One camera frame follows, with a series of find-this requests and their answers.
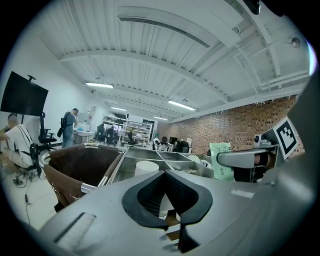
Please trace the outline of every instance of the white floor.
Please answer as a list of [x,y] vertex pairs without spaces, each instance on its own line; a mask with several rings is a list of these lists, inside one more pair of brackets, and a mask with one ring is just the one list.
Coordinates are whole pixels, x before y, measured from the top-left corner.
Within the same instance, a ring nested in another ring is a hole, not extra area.
[[[116,146],[120,150],[128,150],[128,144],[124,146]],[[152,150],[152,142],[144,149]],[[56,214],[54,206],[58,203],[57,197],[48,183],[47,179],[40,180],[37,176],[32,182],[27,181],[26,187],[18,188],[13,183],[13,175],[7,169],[5,164],[0,166],[1,186],[6,193],[7,199],[11,204],[12,210],[16,217],[25,223],[29,223],[27,213],[30,219],[30,225],[35,229],[40,230],[41,227]],[[31,203],[27,206],[25,194],[28,195],[28,200]]]

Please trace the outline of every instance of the brown bin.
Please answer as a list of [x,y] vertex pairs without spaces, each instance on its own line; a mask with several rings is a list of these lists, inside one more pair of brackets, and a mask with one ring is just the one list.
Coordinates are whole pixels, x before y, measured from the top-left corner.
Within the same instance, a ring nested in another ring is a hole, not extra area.
[[67,207],[85,195],[83,183],[97,187],[104,176],[110,178],[123,154],[114,147],[80,144],[51,151],[49,156],[43,171],[58,201]]

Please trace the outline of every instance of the ceiling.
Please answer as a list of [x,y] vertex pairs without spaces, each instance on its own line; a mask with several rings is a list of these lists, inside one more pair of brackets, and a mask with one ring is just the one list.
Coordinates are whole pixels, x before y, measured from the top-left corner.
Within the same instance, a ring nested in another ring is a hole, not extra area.
[[297,94],[309,78],[305,39],[263,3],[253,15],[242,0],[61,0],[40,19],[65,68],[137,116],[176,122]]

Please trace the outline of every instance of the green package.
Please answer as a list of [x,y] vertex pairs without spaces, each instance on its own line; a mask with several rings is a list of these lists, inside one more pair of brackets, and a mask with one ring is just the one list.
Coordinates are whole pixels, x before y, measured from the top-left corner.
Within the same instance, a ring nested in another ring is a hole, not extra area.
[[211,151],[211,168],[214,171],[214,178],[216,180],[222,181],[233,181],[234,180],[234,170],[232,167],[224,166],[218,163],[217,155],[222,152],[230,152],[230,143],[210,143]]

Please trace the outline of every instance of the red brick wall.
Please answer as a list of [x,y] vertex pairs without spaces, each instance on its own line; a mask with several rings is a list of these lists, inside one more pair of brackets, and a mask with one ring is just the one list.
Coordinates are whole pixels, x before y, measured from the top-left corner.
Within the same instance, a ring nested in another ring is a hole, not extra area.
[[[192,152],[206,153],[209,143],[230,142],[232,151],[252,149],[254,137],[276,125],[295,104],[296,97],[268,100],[265,103],[251,104],[216,112],[172,124],[158,124],[159,137],[170,136],[192,138]],[[299,145],[292,155],[304,152]]]

